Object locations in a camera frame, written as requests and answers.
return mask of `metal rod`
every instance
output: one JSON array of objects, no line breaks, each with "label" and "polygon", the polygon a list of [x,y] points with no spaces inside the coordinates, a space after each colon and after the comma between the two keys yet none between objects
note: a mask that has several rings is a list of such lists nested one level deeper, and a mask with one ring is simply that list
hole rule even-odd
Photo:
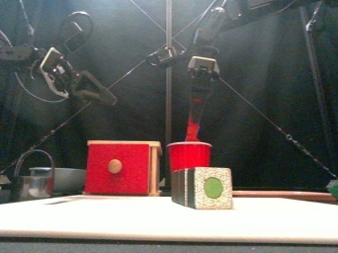
[{"label": "metal rod", "polygon": [[[171,46],[172,32],[171,32],[171,17],[172,17],[172,2],[167,0],[167,47]],[[165,149],[171,143],[171,67],[167,68],[167,96],[165,96]],[[165,153],[165,186],[169,186],[169,162]]]}]

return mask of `green circle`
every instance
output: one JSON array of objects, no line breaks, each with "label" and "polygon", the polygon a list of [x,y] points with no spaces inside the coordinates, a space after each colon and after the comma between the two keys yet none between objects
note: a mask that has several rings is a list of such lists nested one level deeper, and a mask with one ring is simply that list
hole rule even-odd
[{"label": "green circle", "polygon": [[223,184],[217,178],[211,177],[204,181],[204,193],[211,199],[220,197],[223,193]]}]

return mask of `red cup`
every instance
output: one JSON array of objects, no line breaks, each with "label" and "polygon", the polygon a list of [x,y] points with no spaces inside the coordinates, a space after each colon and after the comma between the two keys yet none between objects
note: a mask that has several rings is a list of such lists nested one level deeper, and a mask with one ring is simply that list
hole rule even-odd
[{"label": "red cup", "polygon": [[199,141],[173,142],[168,145],[169,170],[208,167],[211,144]]}]

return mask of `red box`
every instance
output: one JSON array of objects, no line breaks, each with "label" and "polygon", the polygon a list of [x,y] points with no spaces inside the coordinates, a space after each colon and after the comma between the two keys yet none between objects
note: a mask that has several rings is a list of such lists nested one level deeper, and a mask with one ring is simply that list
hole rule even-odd
[{"label": "red box", "polygon": [[156,141],[88,141],[84,194],[159,194],[161,146]]}]

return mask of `green object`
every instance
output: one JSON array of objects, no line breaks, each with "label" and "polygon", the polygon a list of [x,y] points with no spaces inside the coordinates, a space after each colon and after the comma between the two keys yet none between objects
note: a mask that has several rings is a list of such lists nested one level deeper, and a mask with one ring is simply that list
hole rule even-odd
[{"label": "green object", "polygon": [[332,195],[332,197],[335,199],[338,199],[338,185],[330,187],[327,190],[328,190],[330,194]]},{"label": "green object", "polygon": [[220,197],[223,193],[223,184],[217,178],[208,178],[204,181],[204,194],[208,198],[216,199]]}]

